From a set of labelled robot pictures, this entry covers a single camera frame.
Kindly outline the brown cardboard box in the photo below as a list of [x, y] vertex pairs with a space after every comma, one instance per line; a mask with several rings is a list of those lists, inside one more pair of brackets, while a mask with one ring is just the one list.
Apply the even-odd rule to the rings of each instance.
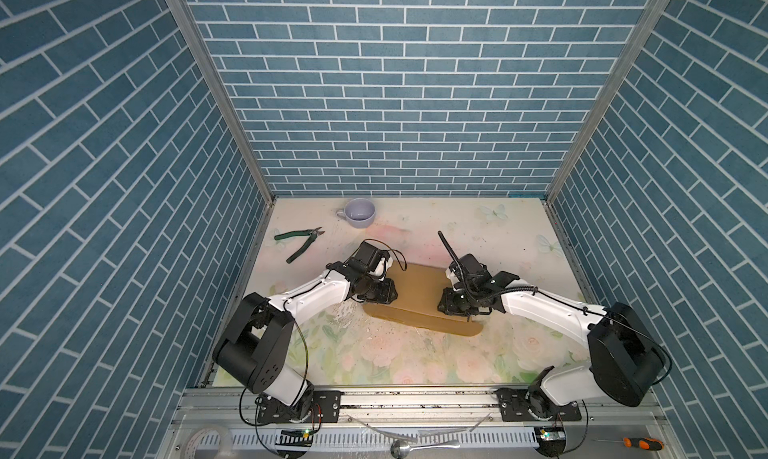
[[466, 317], [448, 316], [438, 311], [444, 289], [452, 291], [445, 270], [409, 264], [406, 271], [394, 265], [387, 272], [398, 297], [388, 305], [365, 303], [364, 312], [374, 318], [458, 336], [480, 334], [483, 324]]

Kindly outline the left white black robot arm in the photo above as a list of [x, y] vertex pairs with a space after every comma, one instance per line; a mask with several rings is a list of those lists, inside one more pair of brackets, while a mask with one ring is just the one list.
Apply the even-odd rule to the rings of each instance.
[[213, 349], [216, 365], [253, 394], [265, 394], [285, 406], [301, 409], [313, 394], [304, 373], [286, 365], [292, 334], [301, 324], [347, 300], [390, 304], [397, 299], [387, 276], [407, 261], [391, 249], [360, 243], [344, 261], [326, 265], [316, 278], [285, 293], [245, 296]]

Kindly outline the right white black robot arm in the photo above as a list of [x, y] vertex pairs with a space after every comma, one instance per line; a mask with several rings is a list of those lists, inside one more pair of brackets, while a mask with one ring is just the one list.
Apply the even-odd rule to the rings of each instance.
[[446, 276], [451, 286], [442, 293], [441, 313], [470, 318], [499, 311], [542, 324], [587, 349], [585, 360], [568, 367], [547, 366], [529, 385], [525, 400], [540, 417], [600, 397], [636, 407], [671, 366], [666, 350], [627, 304], [587, 304], [506, 271], [492, 275], [471, 254], [454, 257]]

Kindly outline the lavender ceramic cup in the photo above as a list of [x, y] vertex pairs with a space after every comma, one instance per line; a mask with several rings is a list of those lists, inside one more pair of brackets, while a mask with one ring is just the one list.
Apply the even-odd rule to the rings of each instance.
[[375, 220], [376, 206], [368, 199], [355, 198], [338, 209], [336, 216], [355, 229], [366, 229]]

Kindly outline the metal spoon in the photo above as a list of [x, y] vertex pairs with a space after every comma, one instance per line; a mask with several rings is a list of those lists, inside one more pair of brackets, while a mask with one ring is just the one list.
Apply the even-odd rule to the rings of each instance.
[[459, 449], [461, 447], [457, 440], [449, 440], [439, 443], [418, 444], [403, 439], [395, 440], [390, 446], [390, 454], [394, 459], [405, 459], [410, 453], [431, 449]]

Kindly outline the clear tape roll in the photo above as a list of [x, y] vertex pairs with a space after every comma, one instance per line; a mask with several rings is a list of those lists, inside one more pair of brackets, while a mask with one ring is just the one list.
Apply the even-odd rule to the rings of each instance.
[[178, 447], [180, 458], [195, 458], [200, 449], [206, 446], [214, 447], [214, 458], [235, 458], [234, 439], [232, 431], [219, 425], [206, 425], [195, 430], [187, 440]]

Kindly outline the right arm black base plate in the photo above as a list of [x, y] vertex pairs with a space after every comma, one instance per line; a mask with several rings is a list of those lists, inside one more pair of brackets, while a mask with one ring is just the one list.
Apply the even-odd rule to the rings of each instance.
[[557, 406], [548, 399], [529, 397], [526, 389], [499, 388], [494, 391], [503, 422], [578, 422], [582, 420], [576, 402]]

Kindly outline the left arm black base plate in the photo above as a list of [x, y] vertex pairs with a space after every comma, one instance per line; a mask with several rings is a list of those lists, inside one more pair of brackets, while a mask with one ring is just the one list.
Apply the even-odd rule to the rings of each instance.
[[337, 423], [341, 408], [342, 392], [338, 390], [313, 390], [312, 396], [306, 392], [294, 406], [283, 404], [267, 394], [257, 397], [259, 405], [259, 426], [266, 424]]

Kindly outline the aluminium front rail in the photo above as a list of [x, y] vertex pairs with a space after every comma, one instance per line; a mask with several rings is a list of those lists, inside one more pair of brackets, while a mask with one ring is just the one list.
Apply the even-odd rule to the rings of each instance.
[[[315, 390], [342, 392], [337, 423], [359, 420], [371, 425], [453, 426], [475, 423], [502, 423], [494, 391], [499, 388], [524, 389], [520, 385], [491, 386], [317, 386]], [[179, 403], [172, 426], [180, 429], [204, 424], [228, 427], [242, 425], [241, 416], [253, 418], [255, 396], [240, 388], [188, 389]], [[608, 399], [578, 401], [582, 420], [592, 425], [661, 425], [666, 418], [652, 395], [637, 407], [625, 407]]]

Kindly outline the orange handled screwdriver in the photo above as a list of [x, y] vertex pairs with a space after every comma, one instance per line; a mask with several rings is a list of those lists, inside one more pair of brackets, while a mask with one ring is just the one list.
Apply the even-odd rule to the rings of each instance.
[[621, 440], [596, 439], [596, 442], [622, 444], [627, 448], [636, 448], [646, 451], [661, 451], [665, 448], [662, 441], [648, 437], [625, 437]]

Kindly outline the aluminium corner post left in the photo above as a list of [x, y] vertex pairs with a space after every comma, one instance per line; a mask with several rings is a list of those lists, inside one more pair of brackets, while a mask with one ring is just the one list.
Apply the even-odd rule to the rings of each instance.
[[205, 44], [201, 32], [194, 20], [186, 0], [164, 0], [174, 18], [189, 51], [206, 82], [214, 102], [218, 107], [234, 142], [243, 156], [255, 184], [268, 206], [272, 206], [275, 197], [265, 179], [245, 130], [227, 93], [216, 65]]

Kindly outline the aluminium corner post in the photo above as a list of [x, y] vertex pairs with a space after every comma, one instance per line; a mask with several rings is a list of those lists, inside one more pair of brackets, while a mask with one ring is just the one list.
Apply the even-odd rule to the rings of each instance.
[[272, 206], [275, 197], [265, 179], [245, 130], [227, 93], [216, 65], [205, 44], [201, 32], [194, 20], [186, 0], [164, 0], [174, 18], [189, 51], [206, 82], [214, 102], [218, 107], [234, 142], [243, 156], [255, 184], [268, 206]]
[[547, 187], [544, 199], [544, 205], [547, 209], [554, 208], [555, 201], [562, 192], [568, 177], [589, 145], [598, 125], [604, 118], [609, 106], [623, 85], [643, 46], [646, 44], [670, 1], [648, 0], [637, 24], [629, 34], [621, 53], [609, 72], [605, 84], [600, 89], [591, 110], [585, 116], [582, 127], [564, 156], [554, 179]]

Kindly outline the aluminium corner post right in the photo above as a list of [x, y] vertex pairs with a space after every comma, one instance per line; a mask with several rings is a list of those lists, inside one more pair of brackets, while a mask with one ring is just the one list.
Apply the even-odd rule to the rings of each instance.
[[555, 201], [562, 192], [568, 177], [589, 145], [598, 125], [604, 118], [609, 106], [623, 85], [643, 46], [646, 44], [670, 1], [648, 0], [637, 24], [629, 34], [621, 53], [609, 72], [605, 84], [600, 89], [591, 110], [585, 116], [582, 127], [564, 156], [554, 179], [547, 187], [544, 199], [544, 205], [547, 209], [554, 208]]

